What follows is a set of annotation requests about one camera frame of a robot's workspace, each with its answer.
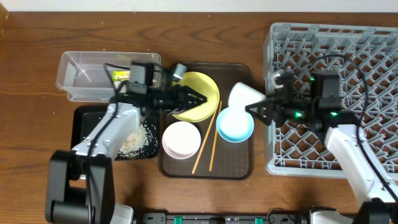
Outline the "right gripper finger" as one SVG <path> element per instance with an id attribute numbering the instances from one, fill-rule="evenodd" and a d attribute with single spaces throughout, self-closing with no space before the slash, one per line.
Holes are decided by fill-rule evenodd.
<path id="1" fill-rule="evenodd" d="M 245 111 L 267 126 L 270 126 L 272 122 L 277 118 L 275 104 L 247 105 L 245 107 Z"/>
<path id="2" fill-rule="evenodd" d="M 266 96 L 266 99 L 263 101 L 264 105 L 267 105 L 269 103 L 275 103 L 277 100 L 279 100 L 280 94 L 279 93 L 273 93 L 270 95 Z"/>

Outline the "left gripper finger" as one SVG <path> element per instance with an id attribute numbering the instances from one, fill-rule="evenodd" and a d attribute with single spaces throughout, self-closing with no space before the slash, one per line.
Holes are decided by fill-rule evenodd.
<path id="1" fill-rule="evenodd" d="M 177 92 L 179 100 L 207 101 L 205 95 L 202 95 L 189 86 L 174 85 L 174 90 Z"/>
<path id="2" fill-rule="evenodd" d="M 202 103 L 195 103 L 193 101 L 189 101 L 188 103 L 178 103 L 176 105 L 173 105 L 171 111 L 169 112 L 170 114 L 181 114 L 184 113 L 188 110 L 194 109 L 198 106 L 201 106 Z"/>

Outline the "yellow plate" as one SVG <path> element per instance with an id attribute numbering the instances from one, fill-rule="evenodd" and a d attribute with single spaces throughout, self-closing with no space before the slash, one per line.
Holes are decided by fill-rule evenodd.
<path id="1" fill-rule="evenodd" d="M 220 91 L 215 81 L 208 75 L 200 72 L 186 72 L 183 80 L 177 82 L 181 86 L 189 86 L 207 98 L 207 102 L 173 117 L 180 121 L 197 123 L 209 118 L 217 109 L 220 100 Z"/>

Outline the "small white green cup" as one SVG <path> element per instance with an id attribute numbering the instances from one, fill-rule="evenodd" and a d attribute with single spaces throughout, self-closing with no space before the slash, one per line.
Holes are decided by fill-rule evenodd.
<path id="1" fill-rule="evenodd" d="M 244 108 L 247 105 L 257 103 L 265 98 L 266 96 L 260 91 L 242 82 L 238 82 L 230 91 L 228 106 L 233 108 Z"/>

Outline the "light blue bowl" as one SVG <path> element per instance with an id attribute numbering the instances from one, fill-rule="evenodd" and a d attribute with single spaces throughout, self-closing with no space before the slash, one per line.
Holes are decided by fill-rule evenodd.
<path id="1" fill-rule="evenodd" d="M 254 119 L 239 108 L 227 107 L 216 119 L 218 134 L 226 141 L 239 143 L 247 140 L 254 131 Z"/>

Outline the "white bowl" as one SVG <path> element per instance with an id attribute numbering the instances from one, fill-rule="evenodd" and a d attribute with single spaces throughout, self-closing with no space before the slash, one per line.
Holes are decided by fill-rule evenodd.
<path id="1" fill-rule="evenodd" d="M 201 134 L 192 123 L 178 121 L 169 125 L 162 135 L 166 154 L 174 159 L 188 159 L 200 148 Z"/>

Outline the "pile of rice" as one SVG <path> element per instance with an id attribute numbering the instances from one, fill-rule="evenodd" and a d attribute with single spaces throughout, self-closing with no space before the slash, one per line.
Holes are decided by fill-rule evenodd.
<path id="1" fill-rule="evenodd" d="M 121 159 L 147 159 L 154 157 L 159 150 L 158 140 L 151 128 L 153 125 L 141 124 L 129 135 L 118 152 Z"/>

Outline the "green orange snack wrapper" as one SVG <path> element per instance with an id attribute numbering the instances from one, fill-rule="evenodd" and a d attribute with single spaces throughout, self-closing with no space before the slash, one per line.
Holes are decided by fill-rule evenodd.
<path id="1" fill-rule="evenodd" d="M 130 79 L 129 70 L 114 70 L 112 71 L 111 78 L 113 82 L 123 82 Z"/>

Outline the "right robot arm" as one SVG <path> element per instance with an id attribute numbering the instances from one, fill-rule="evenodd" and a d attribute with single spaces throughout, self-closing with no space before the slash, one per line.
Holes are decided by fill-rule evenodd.
<path id="1" fill-rule="evenodd" d="M 341 110 L 340 77 L 333 71 L 311 75 L 310 99 L 293 98 L 293 74 L 279 70 L 271 75 L 277 93 L 247 105 L 245 110 L 265 125 L 293 121 L 316 134 L 338 161 L 359 205 L 349 218 L 335 210 L 318 208 L 307 223 L 397 223 L 397 184 L 383 168 L 350 110 Z"/>

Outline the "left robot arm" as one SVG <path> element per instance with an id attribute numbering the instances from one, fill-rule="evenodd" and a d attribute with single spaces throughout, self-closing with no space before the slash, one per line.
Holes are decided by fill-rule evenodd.
<path id="1" fill-rule="evenodd" d="M 179 114 L 200 106 L 206 96 L 189 86 L 145 94 L 116 90 L 89 135 L 70 151 L 50 158 L 45 219 L 49 223 L 132 223 L 134 210 L 116 203 L 113 161 L 126 139 L 154 111 Z"/>

